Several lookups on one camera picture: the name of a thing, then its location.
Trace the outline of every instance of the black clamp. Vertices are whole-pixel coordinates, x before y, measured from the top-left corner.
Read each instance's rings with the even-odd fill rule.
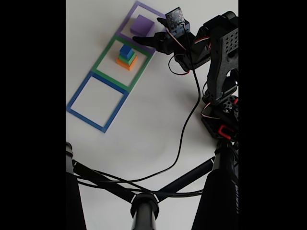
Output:
[[[132,215],[132,218],[134,217],[134,214],[136,210],[138,209],[138,206],[142,203],[150,204],[153,208],[154,217],[157,219],[159,214],[159,205],[157,199],[153,196],[153,194],[149,193],[140,193],[137,194],[132,202],[132,207],[130,209],[130,213]]]

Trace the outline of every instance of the purple square outline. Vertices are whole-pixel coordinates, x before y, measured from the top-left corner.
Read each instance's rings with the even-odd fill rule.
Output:
[[[150,12],[156,14],[158,17],[166,18],[164,14],[162,14],[162,13],[160,13],[160,12],[154,10],[153,8],[151,8],[151,7],[149,7],[149,6],[146,6],[145,4],[143,4],[143,3],[139,2],[139,1],[136,1],[135,4],[133,5],[133,7],[131,8],[131,10],[129,11],[129,13],[127,14],[127,16],[125,17],[125,20],[122,22],[122,24],[120,25],[120,27],[116,30],[116,33],[115,33],[115,34],[116,34],[117,36],[120,36],[120,37],[124,38],[125,40],[127,40],[127,41],[129,41],[129,42],[135,44],[136,46],[142,48],[143,50],[149,52],[150,54],[154,54],[154,53],[155,53],[155,49],[154,49],[154,48],[151,48],[151,49],[150,49],[150,48],[148,48],[148,47],[146,47],[146,46],[142,46],[142,45],[136,43],[135,41],[133,41],[132,38],[129,38],[129,37],[127,37],[127,36],[125,36],[125,35],[123,35],[123,34],[121,33],[121,31],[124,29],[125,25],[126,25],[127,22],[129,21],[131,15],[133,14],[133,12],[135,11],[135,9],[136,9],[138,6],[141,6],[141,7],[143,7],[144,9],[147,9],[148,11],[150,11]]]

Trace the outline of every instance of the purple cube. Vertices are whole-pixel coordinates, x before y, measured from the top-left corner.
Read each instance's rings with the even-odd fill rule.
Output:
[[[130,27],[131,33],[139,37],[146,37],[154,29],[154,22],[139,14],[133,25]]]

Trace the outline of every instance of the blue square outline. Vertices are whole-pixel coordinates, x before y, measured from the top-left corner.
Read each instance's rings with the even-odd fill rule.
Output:
[[[101,81],[102,83],[110,86],[114,90],[116,90],[116,91],[118,91],[118,92],[123,94],[122,98],[120,99],[119,103],[117,104],[117,106],[113,110],[113,113],[111,114],[111,116],[107,120],[106,125],[104,127],[100,126],[99,124],[95,123],[94,121],[91,121],[90,119],[86,118],[85,116],[81,115],[80,113],[74,111],[71,108],[73,103],[76,101],[76,99],[78,98],[79,94],[81,93],[81,91],[83,90],[83,88],[85,87],[85,85],[87,84],[87,82],[89,81],[89,79],[91,77],[96,78],[97,80]],[[70,114],[76,116],[77,118],[81,119],[82,121],[88,123],[89,125],[97,128],[98,130],[102,131],[103,133],[105,133],[107,131],[107,129],[109,128],[110,124],[112,123],[112,121],[114,120],[115,116],[119,112],[120,108],[124,104],[124,102],[125,102],[126,98],[128,97],[128,95],[129,95],[129,93],[126,90],[118,87],[116,84],[114,84],[114,83],[112,83],[112,82],[110,82],[110,81],[100,77],[99,75],[95,74],[94,72],[90,71],[87,74],[87,76],[85,77],[85,79],[83,80],[83,82],[81,83],[81,85],[79,86],[79,88],[77,89],[77,91],[75,92],[75,94],[72,96],[71,100],[68,102],[68,104],[66,106],[66,111],[69,112]]]

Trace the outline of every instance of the black cable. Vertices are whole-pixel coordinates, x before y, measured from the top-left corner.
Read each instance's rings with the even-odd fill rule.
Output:
[[[139,186],[137,184],[131,183],[131,182],[129,182],[129,181],[125,180],[125,179],[122,179],[120,177],[113,176],[111,174],[108,174],[108,173],[105,173],[105,172],[101,172],[101,171],[98,171],[98,170],[93,170],[93,171],[95,171],[98,174],[104,175],[104,176],[112,177],[112,178],[117,179],[119,181],[125,181],[125,183],[130,184],[130,185],[132,185],[134,187],[137,187],[139,189],[148,190],[148,189],[146,189],[144,187],[141,187],[141,186]],[[95,179],[95,178],[89,178],[89,177],[77,176],[77,175],[74,175],[74,176],[77,177],[78,179],[81,179],[81,180],[96,181],[96,182],[107,182],[107,181],[103,181],[103,180],[100,180],[100,179],[97,179],[97,178]]]
[[[203,92],[203,90],[204,90],[205,85],[207,84],[207,82],[208,82],[208,81],[205,82],[205,84],[203,85],[203,88],[202,88],[202,96],[203,96],[203,97],[205,96],[205,93]]]
[[[200,101],[201,101],[201,89],[200,89],[200,85],[199,85],[198,80],[197,80],[197,76],[196,76],[196,73],[195,73],[195,69],[194,69],[193,62],[192,62],[192,60],[191,60],[191,50],[190,50],[189,38],[188,38],[188,34],[187,34],[186,30],[185,30],[185,34],[186,34],[187,39],[188,39],[189,56],[190,56],[189,58],[190,58],[190,62],[191,62],[191,64],[192,64],[193,75],[194,75],[195,82],[196,82],[196,86],[197,86],[198,99],[197,99],[196,104],[194,105],[192,111],[191,111],[190,114],[188,115],[188,117],[187,117],[187,119],[186,119],[186,121],[185,121],[185,123],[184,123],[184,125],[183,125],[182,131],[181,131],[181,135],[180,135],[180,142],[179,142],[178,154],[177,154],[177,157],[176,157],[176,159],[175,159],[175,162],[174,162],[171,166],[169,166],[168,168],[166,168],[166,169],[164,169],[164,170],[161,170],[161,171],[159,171],[159,172],[156,172],[156,173],[154,173],[154,174],[152,174],[152,175],[149,175],[149,176],[146,176],[146,177],[143,177],[143,178],[140,178],[140,179],[136,179],[136,180],[125,180],[125,181],[124,181],[124,180],[119,180],[119,181],[103,181],[104,183],[128,183],[128,182],[129,182],[129,183],[132,183],[132,182],[143,181],[143,180],[149,179],[149,178],[151,178],[151,177],[153,177],[153,176],[157,176],[157,175],[159,175],[159,174],[161,174],[161,173],[164,173],[164,172],[170,170],[170,169],[173,168],[174,165],[177,163],[177,161],[178,161],[178,159],[179,159],[179,156],[180,156],[180,151],[181,151],[181,145],[182,145],[182,139],[183,139],[184,130],[185,130],[186,126],[187,126],[187,123],[188,123],[189,119],[191,118],[192,114],[194,113],[195,109],[197,108],[198,104],[199,104]]]
[[[168,68],[169,68],[169,70],[170,70],[173,74],[181,75],[181,76],[187,75],[188,73],[190,73],[190,70],[189,70],[188,72],[186,72],[186,73],[175,73],[175,72],[173,72],[173,71],[171,70],[171,67],[169,66],[169,64],[171,63],[171,60],[172,60],[174,57],[178,56],[178,55],[184,55],[184,54],[175,54],[175,55],[173,55],[173,56],[171,57],[171,59],[169,60],[169,62],[168,62]]]
[[[92,184],[87,184],[81,181],[78,181],[79,184],[91,187],[91,188],[99,188],[99,189],[105,189],[102,186],[97,186],[97,185],[92,185]],[[167,197],[191,197],[191,196],[199,196],[202,194],[202,190],[199,191],[195,191],[195,192],[187,192],[187,193],[167,193],[167,192],[159,192],[159,191],[151,191],[151,190],[147,190],[147,189],[133,189],[133,188],[126,188],[129,191],[132,192],[149,192],[149,193],[153,193],[156,194],[158,196],[167,196]]]

